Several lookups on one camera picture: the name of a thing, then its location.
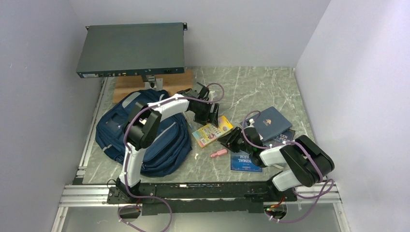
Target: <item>white wall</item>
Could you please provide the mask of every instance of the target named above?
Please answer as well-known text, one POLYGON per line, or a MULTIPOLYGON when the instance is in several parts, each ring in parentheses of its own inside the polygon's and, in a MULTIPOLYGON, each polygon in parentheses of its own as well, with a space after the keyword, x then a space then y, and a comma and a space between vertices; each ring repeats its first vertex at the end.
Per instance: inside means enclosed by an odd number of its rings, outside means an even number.
POLYGON ((296 66, 352 231, 410 227, 410 2, 332 0, 296 66))
POLYGON ((330 0, 70 0, 84 26, 186 22, 187 66, 295 67, 330 0))
POLYGON ((75 68, 86 36, 66 0, 0 3, 0 231, 50 231, 100 89, 75 68))

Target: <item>pink object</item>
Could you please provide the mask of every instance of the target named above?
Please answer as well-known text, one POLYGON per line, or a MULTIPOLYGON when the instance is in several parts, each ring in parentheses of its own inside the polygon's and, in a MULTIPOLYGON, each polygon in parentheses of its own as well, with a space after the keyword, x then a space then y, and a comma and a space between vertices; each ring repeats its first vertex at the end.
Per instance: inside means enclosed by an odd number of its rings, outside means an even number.
POLYGON ((212 153, 212 154, 210 155, 210 157, 211 157, 211 158, 215 158, 215 157, 218 157, 218 156, 223 156, 223 155, 225 155, 225 154, 228 154, 228 149, 226 149, 226 148, 224 148, 224 149, 222 149, 222 150, 219 150, 219 151, 217 151, 217 152, 212 153))

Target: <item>backpack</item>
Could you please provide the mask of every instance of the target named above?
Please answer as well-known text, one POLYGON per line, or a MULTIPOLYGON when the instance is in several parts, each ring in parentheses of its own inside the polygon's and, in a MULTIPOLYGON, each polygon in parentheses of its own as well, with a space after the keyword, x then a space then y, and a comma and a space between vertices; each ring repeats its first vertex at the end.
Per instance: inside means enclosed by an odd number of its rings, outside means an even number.
MULTIPOLYGON (((112 160, 124 162, 123 128, 136 102, 150 103, 169 98, 165 90, 139 90, 130 93, 105 113, 96 126, 95 141, 112 160)), ((192 150, 187 123, 182 114, 160 123, 157 138, 146 150, 141 174, 166 176, 173 173, 192 150)))

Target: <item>gray marble table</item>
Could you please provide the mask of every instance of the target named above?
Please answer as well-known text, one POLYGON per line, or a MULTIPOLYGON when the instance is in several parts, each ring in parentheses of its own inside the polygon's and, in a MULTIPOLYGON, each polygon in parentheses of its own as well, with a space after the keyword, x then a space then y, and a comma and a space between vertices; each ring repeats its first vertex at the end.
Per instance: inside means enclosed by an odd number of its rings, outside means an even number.
MULTIPOLYGON (((292 124, 296 135, 306 134, 313 139, 310 124, 300 97, 299 89, 293 74, 288 67, 191 67, 195 82, 208 84, 218 82, 225 88, 225 96, 220 103, 219 113, 238 126, 246 114, 252 110, 264 110, 267 107, 277 108, 292 124)), ((107 102, 103 102, 103 111, 113 107, 112 94, 115 81, 108 88, 107 102)), ((220 96, 218 86, 210 89, 215 91, 216 98, 220 96)), ((194 129, 202 125, 192 121, 193 114, 187 112, 194 129)), ((222 145, 213 142, 205 148, 200 148, 193 136, 192 151, 183 164, 172 174, 165 177, 142 177, 142 182, 215 182, 215 181, 252 181, 267 180, 280 170, 267 167, 262 173, 232 172, 230 170, 230 155, 211 158, 209 155, 222 145)), ((88 161, 84 184, 105 184, 108 179, 116 179, 122 165, 109 159, 94 142, 88 161)))

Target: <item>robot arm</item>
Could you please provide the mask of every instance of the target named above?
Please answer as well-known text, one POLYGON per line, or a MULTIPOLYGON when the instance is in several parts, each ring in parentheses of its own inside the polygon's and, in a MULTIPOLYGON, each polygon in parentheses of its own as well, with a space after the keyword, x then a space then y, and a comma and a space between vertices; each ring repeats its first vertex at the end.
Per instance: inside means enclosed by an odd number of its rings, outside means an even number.
MULTIPOLYGON (((263 146, 254 127, 244 128, 244 132, 250 142, 257 146, 263 146)), ((329 174, 335 168, 332 159, 306 135, 299 136, 291 144, 263 150, 249 144, 243 137, 242 129, 236 127, 228 135, 219 138, 218 141, 232 152, 240 150, 247 152, 252 163, 259 167, 287 163, 290 167, 289 170, 280 172, 268 180, 267 184, 272 190, 271 194, 278 194, 278 192, 300 185, 311 187, 320 180, 313 164, 306 159, 305 154, 296 143, 308 152, 322 175, 329 174)))
POLYGON ((172 97, 154 102, 143 104, 137 102, 128 117, 126 129, 131 124, 134 117, 143 109, 144 111, 133 123, 128 133, 122 173, 116 180, 116 187, 123 194, 128 195, 125 186, 125 174, 127 174, 128 188, 133 195, 139 195, 139 184, 141 180, 140 172, 146 149, 155 141, 160 122, 178 113, 193 111, 194 121, 205 125, 211 123, 218 126, 219 104, 209 104, 195 101, 193 99, 208 100, 209 89, 197 83, 193 89, 178 92, 172 97))

